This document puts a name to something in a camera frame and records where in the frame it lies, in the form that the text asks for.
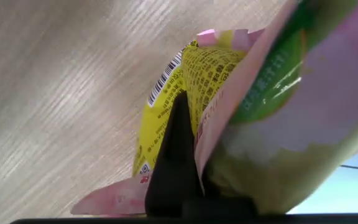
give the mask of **yellow label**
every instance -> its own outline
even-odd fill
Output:
[[[173,101],[183,91],[187,92],[195,134],[209,101],[245,56],[231,50],[229,44],[220,41],[219,47],[198,47],[193,41],[169,63],[144,107],[132,175],[154,168]]]

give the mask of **crinkled plastic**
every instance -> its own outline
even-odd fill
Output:
[[[264,30],[200,33],[147,100],[134,177],[94,191],[72,213],[144,212],[183,90],[199,175],[224,195],[252,197],[260,213],[287,212],[358,151],[358,1],[287,1]]]

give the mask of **pink snack bag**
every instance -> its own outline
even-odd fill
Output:
[[[307,13],[313,14],[309,16],[313,18],[312,22],[315,22],[315,24],[307,20],[309,18]],[[292,54],[292,52],[288,51],[288,49],[292,49],[291,38],[293,36],[286,36],[286,31],[298,28],[299,39],[296,41],[299,41],[299,47],[294,49],[298,52],[299,59],[298,61],[293,61],[292,66],[294,71],[295,69],[300,71],[300,78],[296,77],[291,82],[297,88],[291,89],[292,85],[287,85],[287,88],[283,91],[278,91],[277,94],[271,97],[269,94],[273,91],[268,93],[261,92],[261,94],[266,95],[264,100],[273,100],[277,96],[282,97],[282,93],[289,93],[283,103],[275,105],[277,108],[246,107],[249,106],[247,103],[250,101],[252,91],[260,87],[257,82],[263,75],[261,72],[266,69],[266,63],[270,60],[269,54],[272,49],[284,43],[282,44],[284,46],[282,47],[282,57],[290,58],[288,55]],[[236,35],[232,37],[231,47],[235,50],[246,50],[247,55],[237,64],[229,78],[215,93],[200,116],[197,133],[195,134],[195,161],[198,174],[199,176],[202,175],[208,161],[211,164],[211,169],[215,173],[222,173],[225,179],[221,180],[211,175],[211,180],[217,186],[231,188],[228,193],[226,192],[227,195],[247,194],[254,198],[262,213],[283,213],[305,199],[343,160],[358,151],[358,141],[356,144],[352,140],[358,138],[358,134],[346,137],[348,133],[353,131],[348,129],[358,123],[358,77],[355,78],[355,73],[358,73],[358,1],[351,0],[346,3],[337,0],[330,1],[330,3],[306,0],[287,1],[272,23],[263,31],[260,30],[251,34],[248,34],[247,31],[240,31],[237,34],[237,37]],[[210,47],[218,44],[217,35],[218,33],[213,30],[199,34],[197,36],[197,47]],[[317,60],[320,54],[327,56],[328,61],[326,63],[320,63]],[[186,50],[183,52],[183,58],[185,61]],[[271,63],[275,66],[285,66],[284,63]],[[186,65],[182,65],[182,68],[183,72],[185,72]],[[313,72],[309,72],[307,68],[312,68],[317,73],[314,76],[310,76],[308,74]],[[284,78],[288,78],[287,73],[283,74]],[[272,88],[268,86],[266,88],[268,90],[274,89],[278,83],[280,82],[272,84]],[[311,95],[310,93],[313,91],[310,91],[310,89],[316,90],[315,94]],[[349,100],[349,102],[342,103],[343,101],[341,100]],[[318,107],[314,106],[310,107],[310,109],[305,109],[308,106],[313,106],[313,103]],[[325,112],[319,114],[318,108]],[[336,114],[332,119],[327,116],[327,113],[331,112]],[[283,127],[282,130],[291,134],[286,135],[285,132],[280,132],[278,130],[280,126]],[[243,143],[238,140],[241,138],[236,139],[233,137],[242,132],[247,133],[246,136],[249,136],[254,133],[253,130],[261,133],[262,138],[267,139],[266,144],[261,145],[256,142],[250,145],[251,139]],[[274,138],[277,135],[282,135],[282,137],[277,140],[277,138]],[[269,170],[269,165],[266,165],[270,164],[272,158],[278,153],[275,150],[284,148],[296,154],[303,152],[302,149],[308,147],[310,141],[313,144],[316,142],[318,144],[327,144],[326,147],[330,150],[330,156],[323,161],[323,154],[317,155],[315,158],[311,157],[314,160],[311,159],[310,161],[314,162],[314,164],[311,164],[310,167],[318,170],[316,172],[298,169],[297,166],[301,163],[301,159],[286,162],[288,165],[280,167],[283,170],[279,171],[286,172],[288,175],[310,177],[309,180],[306,178],[301,180],[294,178],[293,183],[282,185],[280,184],[284,183],[284,181],[280,179],[274,180],[272,185],[276,186],[277,189],[282,190],[281,192],[285,192],[285,194],[293,192],[293,195],[283,194],[283,198],[281,198],[274,190],[269,189],[269,186],[260,186],[258,184],[263,183],[258,183],[257,181],[251,187],[243,185],[241,175],[244,174],[241,170],[241,164],[244,163],[247,167],[257,167],[255,170],[258,175],[263,174],[268,177],[277,172],[277,170]],[[346,147],[337,146],[345,143],[347,144]],[[211,157],[213,151],[219,153],[219,156]],[[321,169],[316,168],[319,164],[321,164]],[[237,167],[239,167],[239,172],[232,174],[231,172],[236,170],[235,168]],[[139,174],[130,179],[95,190],[73,207],[72,214],[121,217],[144,213],[144,199],[151,173],[152,171]]]

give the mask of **wooden table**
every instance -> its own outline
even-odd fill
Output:
[[[282,0],[0,1],[0,223],[67,217],[130,176],[140,116],[198,32],[264,27]]]

